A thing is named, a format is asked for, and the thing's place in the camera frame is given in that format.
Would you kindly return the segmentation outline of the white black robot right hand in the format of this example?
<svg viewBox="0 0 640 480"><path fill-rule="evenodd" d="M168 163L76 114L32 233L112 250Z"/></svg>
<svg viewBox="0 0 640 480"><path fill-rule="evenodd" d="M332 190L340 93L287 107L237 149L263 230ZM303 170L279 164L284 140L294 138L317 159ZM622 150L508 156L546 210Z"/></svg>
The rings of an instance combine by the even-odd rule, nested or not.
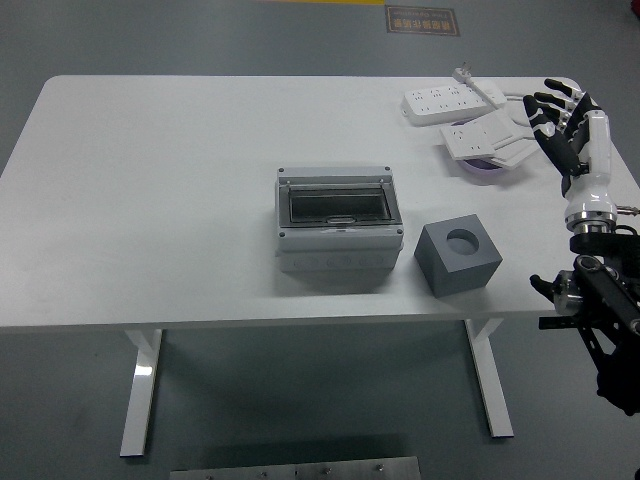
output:
<svg viewBox="0 0 640 480"><path fill-rule="evenodd" d="M535 140L562 177L566 228L610 232L618 211L608 191L609 118L586 91L553 78L544 85L547 92L524 96L523 105Z"/></svg>

